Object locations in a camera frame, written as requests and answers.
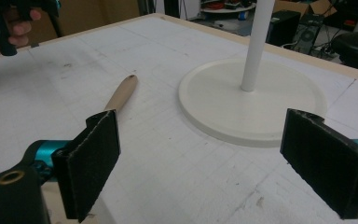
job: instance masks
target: wooden handle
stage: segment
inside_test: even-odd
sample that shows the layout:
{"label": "wooden handle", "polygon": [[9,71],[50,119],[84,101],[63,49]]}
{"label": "wooden handle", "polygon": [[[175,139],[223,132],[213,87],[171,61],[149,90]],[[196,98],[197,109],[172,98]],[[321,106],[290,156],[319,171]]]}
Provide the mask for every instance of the wooden handle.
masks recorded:
{"label": "wooden handle", "polygon": [[130,75],[124,78],[103,111],[115,109],[118,112],[131,97],[137,83],[138,77],[136,75]]}

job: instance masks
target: white table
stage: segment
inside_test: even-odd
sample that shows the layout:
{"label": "white table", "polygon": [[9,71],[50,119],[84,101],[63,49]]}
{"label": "white table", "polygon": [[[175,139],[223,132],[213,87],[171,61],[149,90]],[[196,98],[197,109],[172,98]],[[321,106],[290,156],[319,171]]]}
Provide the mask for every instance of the white table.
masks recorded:
{"label": "white table", "polygon": [[[122,154],[101,194],[114,222],[358,223],[340,220],[278,148],[222,142],[182,114],[183,76],[245,57],[248,41],[154,14],[1,57],[0,172],[36,140],[73,139],[135,74],[138,87],[118,114]],[[325,123],[358,138],[358,70],[272,46],[263,59],[313,80],[328,102]]]}

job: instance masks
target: black pole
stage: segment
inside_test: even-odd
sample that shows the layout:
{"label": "black pole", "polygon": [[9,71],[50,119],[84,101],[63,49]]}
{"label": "black pole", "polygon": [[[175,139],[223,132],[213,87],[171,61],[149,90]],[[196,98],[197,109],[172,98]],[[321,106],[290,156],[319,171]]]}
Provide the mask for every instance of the black pole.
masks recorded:
{"label": "black pole", "polygon": [[164,0],[165,15],[180,18],[179,0]]}

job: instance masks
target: chair seat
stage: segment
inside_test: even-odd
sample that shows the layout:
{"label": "chair seat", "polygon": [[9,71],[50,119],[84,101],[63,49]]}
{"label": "chair seat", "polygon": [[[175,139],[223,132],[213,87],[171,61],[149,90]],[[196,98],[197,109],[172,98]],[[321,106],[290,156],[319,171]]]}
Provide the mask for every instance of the chair seat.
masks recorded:
{"label": "chair seat", "polygon": [[358,63],[358,32],[337,36],[331,48],[340,55],[344,63]]}

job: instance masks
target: human hand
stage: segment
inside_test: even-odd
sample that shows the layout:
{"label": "human hand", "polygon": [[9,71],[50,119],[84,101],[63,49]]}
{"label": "human hand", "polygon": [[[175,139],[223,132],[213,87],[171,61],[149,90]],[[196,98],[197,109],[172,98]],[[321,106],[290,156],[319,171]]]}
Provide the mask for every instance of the human hand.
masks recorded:
{"label": "human hand", "polygon": [[[30,16],[34,21],[41,18],[40,12],[32,9]],[[14,46],[21,47],[28,43],[27,34],[31,31],[31,23],[29,21],[21,21],[19,13],[16,8],[11,8],[5,12],[4,17],[7,21],[7,28],[10,32],[8,42]]]}

